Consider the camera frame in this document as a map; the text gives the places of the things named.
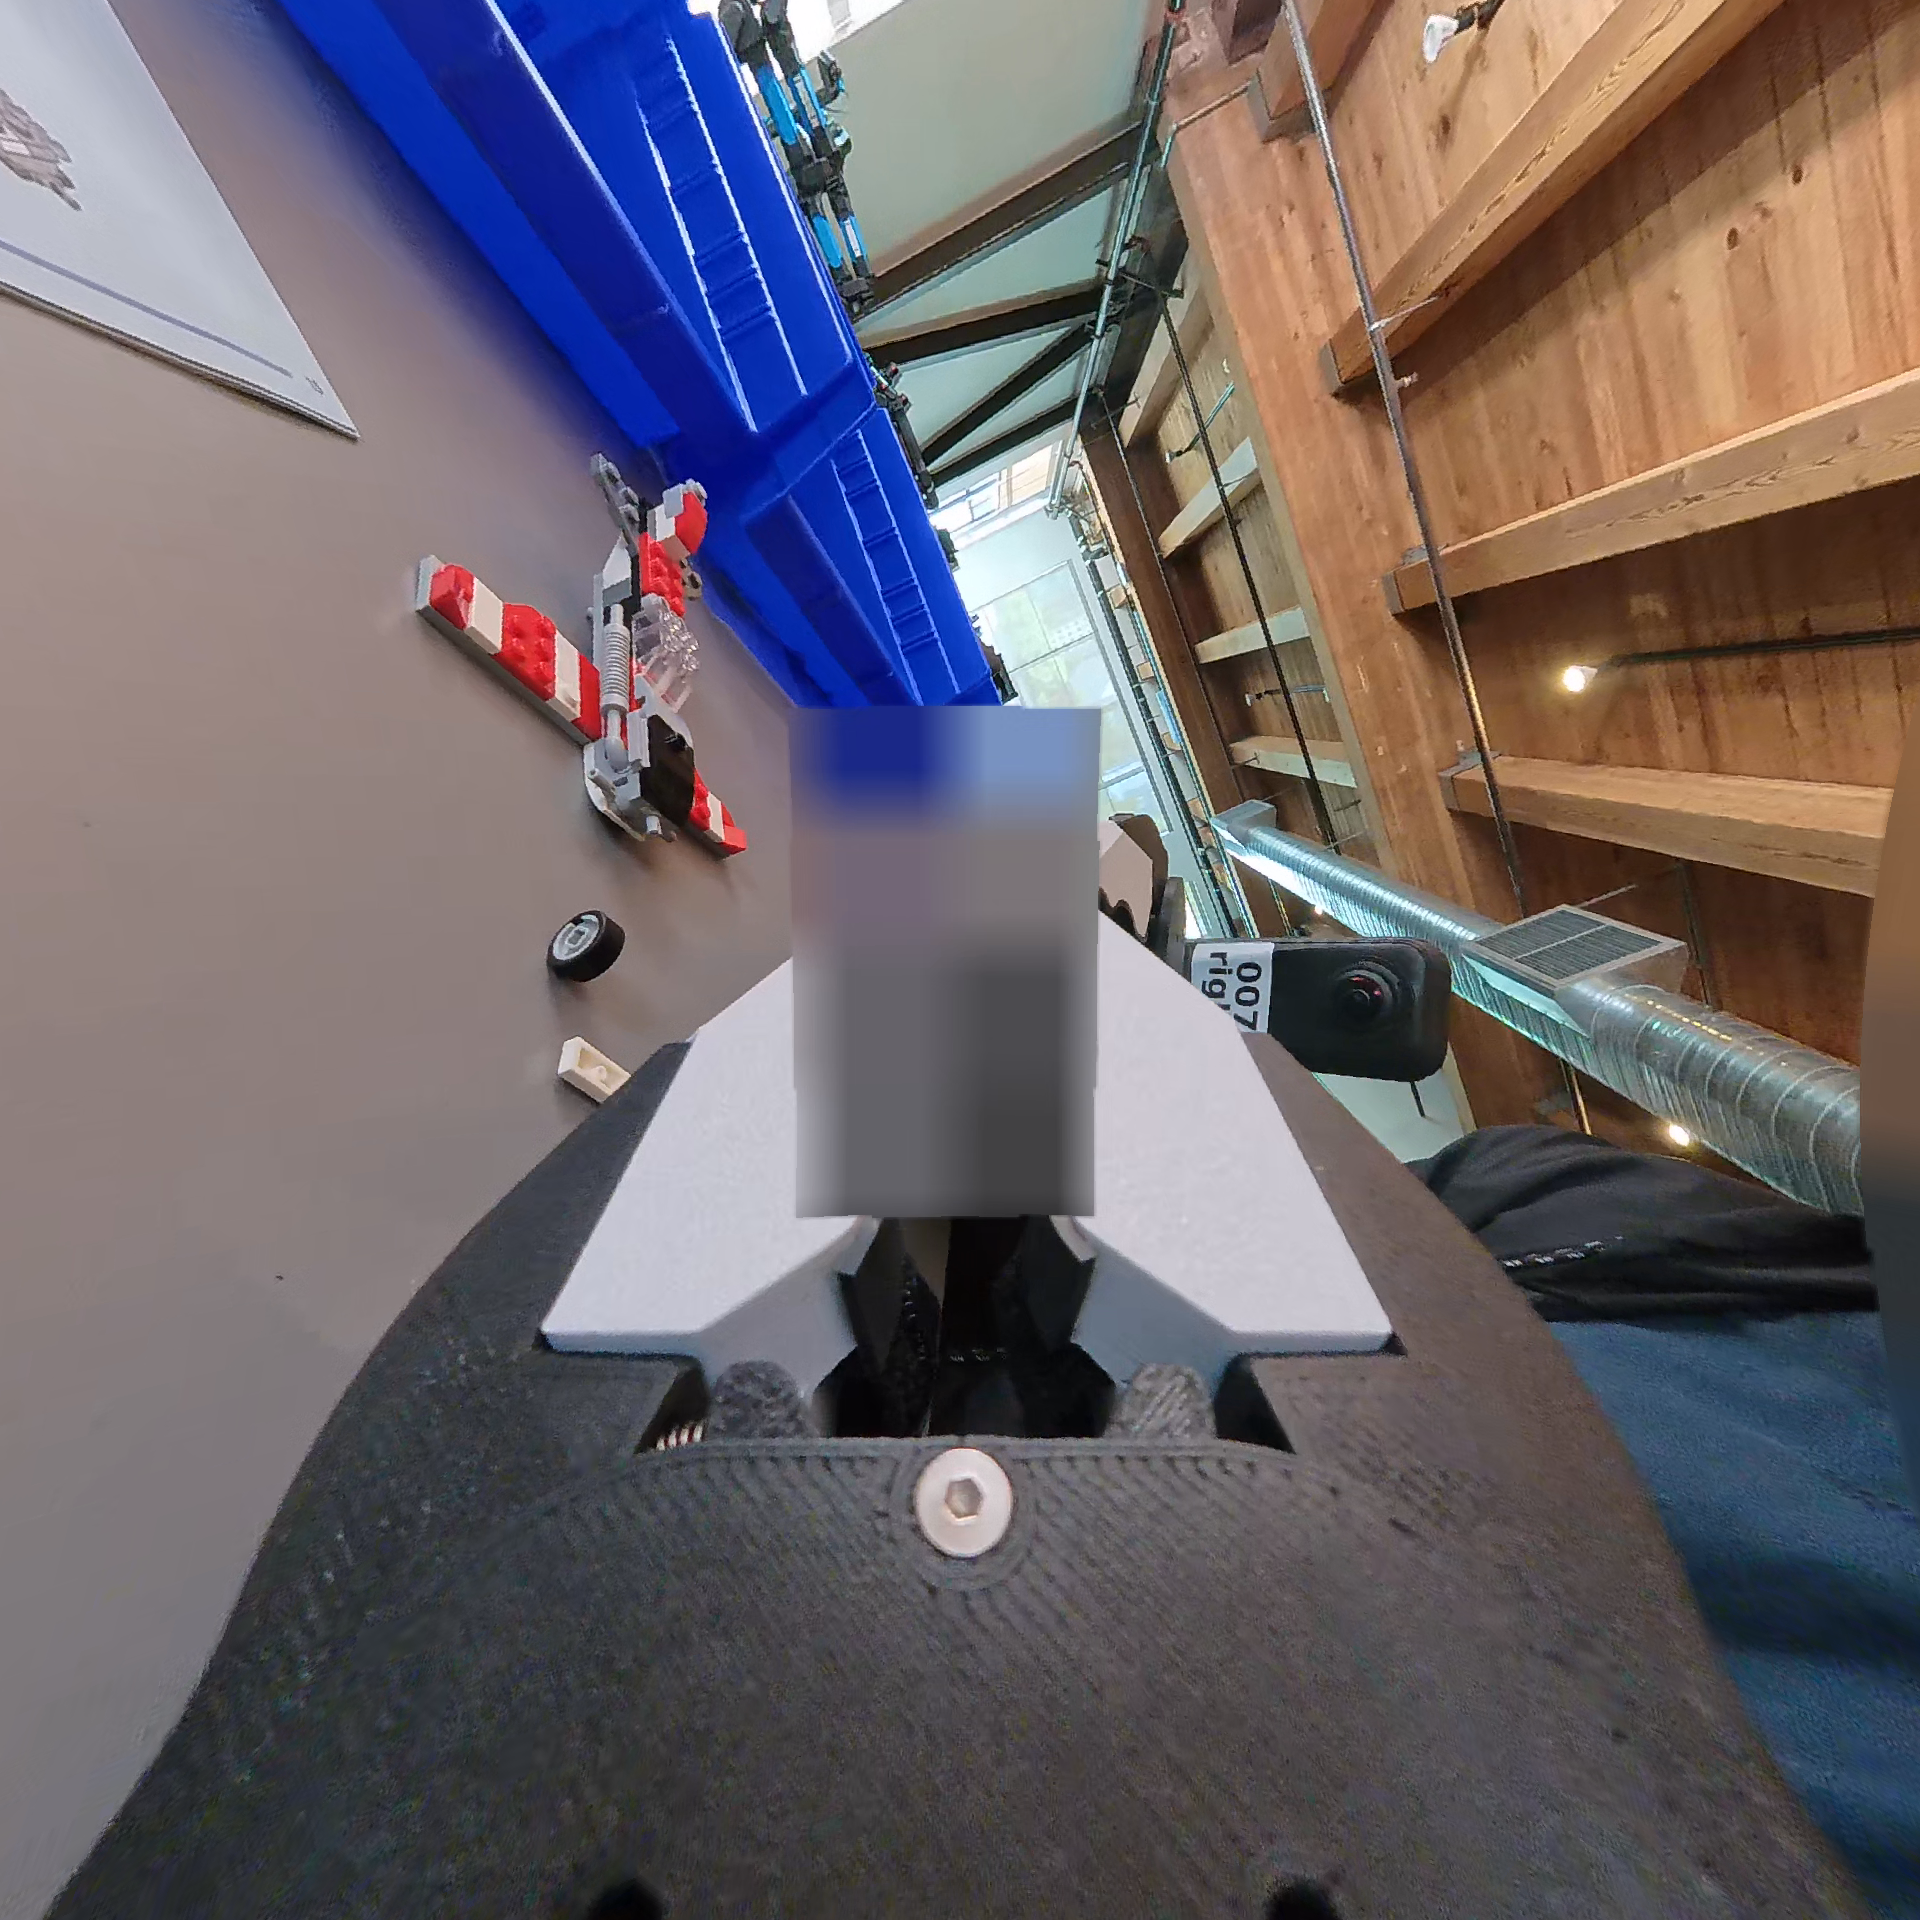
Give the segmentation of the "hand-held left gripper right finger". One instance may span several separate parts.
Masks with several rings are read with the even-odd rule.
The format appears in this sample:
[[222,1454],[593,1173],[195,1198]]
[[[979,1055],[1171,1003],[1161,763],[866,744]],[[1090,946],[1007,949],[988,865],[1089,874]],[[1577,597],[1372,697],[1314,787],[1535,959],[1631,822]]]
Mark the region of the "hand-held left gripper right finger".
[[1252,1048],[1146,944],[1097,928],[1095,1271],[1074,1343],[1119,1383],[1177,1362],[1378,1354],[1392,1336]]

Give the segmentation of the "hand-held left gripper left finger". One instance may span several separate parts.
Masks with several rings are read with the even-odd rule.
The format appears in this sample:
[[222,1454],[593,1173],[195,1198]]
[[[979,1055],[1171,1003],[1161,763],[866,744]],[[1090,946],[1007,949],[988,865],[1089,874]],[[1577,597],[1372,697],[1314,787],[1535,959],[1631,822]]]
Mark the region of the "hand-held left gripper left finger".
[[697,1039],[547,1315],[562,1354],[761,1361],[803,1397],[852,1352],[870,1217],[798,1211],[794,1040]]

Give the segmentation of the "red white toy brick airplane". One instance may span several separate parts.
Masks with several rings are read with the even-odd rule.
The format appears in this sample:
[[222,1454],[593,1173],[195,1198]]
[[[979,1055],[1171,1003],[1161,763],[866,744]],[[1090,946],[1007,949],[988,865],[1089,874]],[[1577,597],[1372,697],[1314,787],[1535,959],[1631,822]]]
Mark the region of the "red white toy brick airplane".
[[588,643],[438,559],[418,563],[416,611],[580,745],[588,802],[617,831],[641,845],[684,833],[715,858],[739,855],[748,835],[700,775],[682,715],[697,665],[686,613],[704,591],[696,557],[707,491],[674,485],[649,506],[609,457],[591,470],[615,545],[594,576]]

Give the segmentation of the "grey desk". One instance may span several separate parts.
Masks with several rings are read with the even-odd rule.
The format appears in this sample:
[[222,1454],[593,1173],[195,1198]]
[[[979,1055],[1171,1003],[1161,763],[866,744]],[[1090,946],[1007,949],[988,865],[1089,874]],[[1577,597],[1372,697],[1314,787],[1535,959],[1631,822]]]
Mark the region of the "grey desk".
[[[300,1461],[420,1282],[790,953],[790,701],[710,608],[748,855],[609,840],[431,631],[440,557],[585,634],[636,466],[272,5],[116,5],[358,441],[4,302],[4,1915],[180,1715]],[[602,909],[591,984],[545,949]]]

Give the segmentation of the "person's black jacket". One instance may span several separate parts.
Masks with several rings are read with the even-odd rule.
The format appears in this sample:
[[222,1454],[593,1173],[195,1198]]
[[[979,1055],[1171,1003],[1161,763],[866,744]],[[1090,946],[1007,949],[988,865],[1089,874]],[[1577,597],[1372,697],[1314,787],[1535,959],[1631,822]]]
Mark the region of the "person's black jacket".
[[1409,1170],[1551,1321],[1880,1307],[1859,1219],[1691,1161],[1500,1126]]

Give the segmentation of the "person's legs in jeans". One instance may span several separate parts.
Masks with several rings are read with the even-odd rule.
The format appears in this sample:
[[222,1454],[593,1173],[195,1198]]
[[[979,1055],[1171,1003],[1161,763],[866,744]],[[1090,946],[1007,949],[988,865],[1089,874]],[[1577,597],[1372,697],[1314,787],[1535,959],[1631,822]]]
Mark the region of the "person's legs in jeans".
[[1919,1915],[1919,1529],[1874,1313],[1559,1325],[1742,1702],[1878,1915]]

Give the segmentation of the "white instruction booklet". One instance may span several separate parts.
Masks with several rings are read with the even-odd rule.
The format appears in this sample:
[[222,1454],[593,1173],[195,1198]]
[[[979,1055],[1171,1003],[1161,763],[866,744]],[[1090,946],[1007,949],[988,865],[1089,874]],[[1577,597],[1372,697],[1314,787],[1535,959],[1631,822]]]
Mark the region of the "white instruction booklet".
[[3,5],[3,287],[354,440],[107,2]]

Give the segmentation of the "silver ventilation duct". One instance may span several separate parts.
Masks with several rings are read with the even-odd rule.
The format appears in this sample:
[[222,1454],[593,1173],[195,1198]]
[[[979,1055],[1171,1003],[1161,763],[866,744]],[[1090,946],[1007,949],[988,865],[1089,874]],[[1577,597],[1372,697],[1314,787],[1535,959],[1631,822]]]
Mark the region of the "silver ventilation duct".
[[1681,943],[1571,906],[1503,927],[1284,833],[1260,800],[1222,813],[1215,831],[1340,927],[1435,944],[1456,997],[1771,1190],[1865,1211],[1859,1069],[1681,994]]

